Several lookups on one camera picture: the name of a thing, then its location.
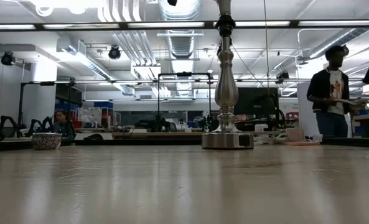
paper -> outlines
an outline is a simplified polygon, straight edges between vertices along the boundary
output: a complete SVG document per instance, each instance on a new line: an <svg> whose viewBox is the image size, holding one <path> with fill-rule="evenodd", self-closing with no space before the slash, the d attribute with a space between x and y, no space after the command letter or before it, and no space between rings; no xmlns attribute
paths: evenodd
<svg viewBox="0 0 369 224"><path fill-rule="evenodd" d="M350 100L343 100L343 99L334 99L334 100L337 101L337 102L348 103L348 104L351 104L351 105L357 105L356 102L352 102Z"/></svg>

silver lamp base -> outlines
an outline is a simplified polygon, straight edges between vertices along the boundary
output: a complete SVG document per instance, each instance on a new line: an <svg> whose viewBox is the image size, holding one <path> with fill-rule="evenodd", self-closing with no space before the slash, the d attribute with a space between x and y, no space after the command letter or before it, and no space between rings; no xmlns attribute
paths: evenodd
<svg viewBox="0 0 369 224"><path fill-rule="evenodd" d="M247 133L205 133L202 135L204 149L253 149L253 135Z"/></svg>

ceiling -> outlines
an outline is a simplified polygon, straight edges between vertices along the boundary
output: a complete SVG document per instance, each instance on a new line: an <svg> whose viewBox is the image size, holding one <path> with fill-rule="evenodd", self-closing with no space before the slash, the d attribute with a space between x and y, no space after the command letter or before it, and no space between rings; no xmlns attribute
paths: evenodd
<svg viewBox="0 0 369 224"><path fill-rule="evenodd" d="M161 21L161 14L158 4L148 4L145 0L140 0L140 15L144 21ZM217 20L218 6L213 0L201 0L201 9L198 20ZM264 2L263 0L232 0L231 11L234 20L263 20ZM369 0L266 0L267 19L368 19ZM14 2L14 0L0 0L0 23L58 23L58 22L100 22L95 8L88 9L85 13L76 15L68 9L55 9L48 17L40 17L35 12L35 7L31 2ZM156 56L157 61L162 65L162 72L171 72L166 37L158 37L158 33L164 30L147 30L147 38ZM216 30L197 30L203 36L197 37L195 48L197 58L194 72L206 72L212 69L214 77L219 73L219 63L215 52L220 41L220 36ZM280 68L273 70L280 64L285 55L297 55L297 51L307 51L326 43L338 33L335 30L303 30L299 35L295 29L258 29L258 30L234 30L233 51L233 73L235 78L266 78L270 71L270 76L280 72ZM134 77L130 74L131 61L122 55L119 60L110 60L108 51L111 45L117 44L110 32L14 32L0 33L0 44L32 44L50 54L50 58L59 63L58 76L75 77L77 80L91 80L96 78L94 73L79 62L68 61L60 53L56 52L56 42L62 35L69 35L71 38L80 39L87 46L87 55L95 59L101 66L114 73L114 77L129 80ZM343 64L343 71L351 73L352 78L362 78L369 63L369 31L347 44L350 55ZM310 75L297 73L295 61L284 67L291 78L310 78ZM292 85L287 82L281 87ZM353 94L360 94L357 88L362 86L361 82L354 83ZM194 88L207 88L206 83L193 83ZM89 85L87 90L116 90L112 86Z"/></svg>

patterned bowl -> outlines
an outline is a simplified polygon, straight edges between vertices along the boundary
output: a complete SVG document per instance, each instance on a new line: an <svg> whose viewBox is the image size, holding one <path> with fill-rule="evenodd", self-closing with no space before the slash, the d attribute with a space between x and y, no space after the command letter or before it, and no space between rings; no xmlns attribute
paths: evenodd
<svg viewBox="0 0 369 224"><path fill-rule="evenodd" d="M57 133L34 133L32 146L36 150L58 149L61 145L61 134Z"/></svg>

